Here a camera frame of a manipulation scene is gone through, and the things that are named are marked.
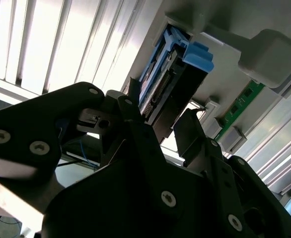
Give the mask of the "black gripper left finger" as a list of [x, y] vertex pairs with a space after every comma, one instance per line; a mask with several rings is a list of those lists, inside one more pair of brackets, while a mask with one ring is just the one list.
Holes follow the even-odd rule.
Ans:
[[[101, 136], [99, 172], [64, 190], [54, 179], [67, 142]], [[135, 101], [77, 83], [0, 110], [0, 209], [12, 215], [178, 215], [178, 191]]]

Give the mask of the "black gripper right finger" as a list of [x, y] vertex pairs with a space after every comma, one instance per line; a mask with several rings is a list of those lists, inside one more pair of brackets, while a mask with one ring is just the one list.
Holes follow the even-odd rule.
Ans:
[[242, 158], [223, 157], [219, 144], [205, 135], [197, 110], [186, 109], [174, 133], [184, 166], [208, 184], [209, 232], [220, 238], [291, 238], [291, 216]]

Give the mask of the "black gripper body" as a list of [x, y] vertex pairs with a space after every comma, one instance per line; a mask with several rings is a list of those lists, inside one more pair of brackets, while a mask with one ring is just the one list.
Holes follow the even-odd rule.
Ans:
[[215, 238], [222, 234], [202, 176], [167, 164], [160, 176], [176, 198], [167, 206], [139, 168], [115, 162], [59, 193], [44, 216], [45, 238]]

